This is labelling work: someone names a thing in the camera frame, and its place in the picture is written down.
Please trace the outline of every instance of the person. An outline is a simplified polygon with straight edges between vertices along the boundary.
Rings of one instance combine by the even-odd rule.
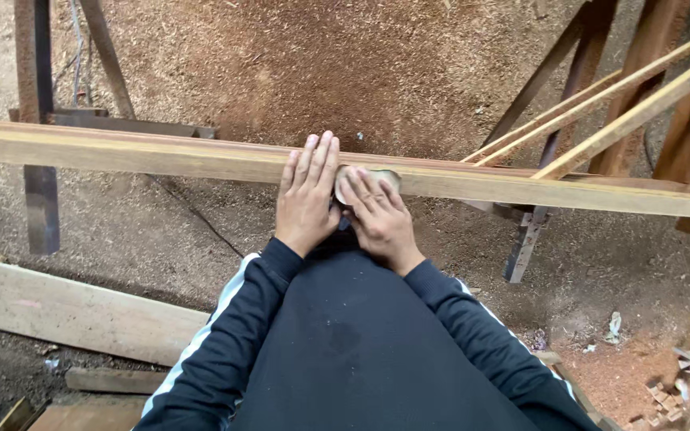
[[[331,204],[339,146],[327,131],[291,152],[275,236],[244,258],[134,430],[599,429],[422,255],[387,182],[348,166],[350,207]]]

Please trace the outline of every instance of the left hand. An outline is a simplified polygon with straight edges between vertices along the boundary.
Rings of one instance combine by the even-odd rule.
[[[276,238],[304,258],[334,232],[340,208],[329,209],[339,165],[340,140],[329,130],[307,137],[300,154],[289,154],[276,206]]]

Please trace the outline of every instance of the right hand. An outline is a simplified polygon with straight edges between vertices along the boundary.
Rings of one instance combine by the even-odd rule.
[[[359,166],[345,170],[347,181],[340,181],[340,191],[353,210],[343,215],[353,225],[361,249],[406,277],[425,260],[414,241],[412,215],[387,181],[375,181]]]

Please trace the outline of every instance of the jacket sleeve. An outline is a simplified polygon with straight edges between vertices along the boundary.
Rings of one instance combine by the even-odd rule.
[[[273,238],[249,255],[217,309],[148,399],[133,431],[226,429],[302,258]]]
[[[599,429],[574,401],[570,385],[533,356],[460,280],[446,277],[429,259],[404,280],[468,360],[539,429]]]

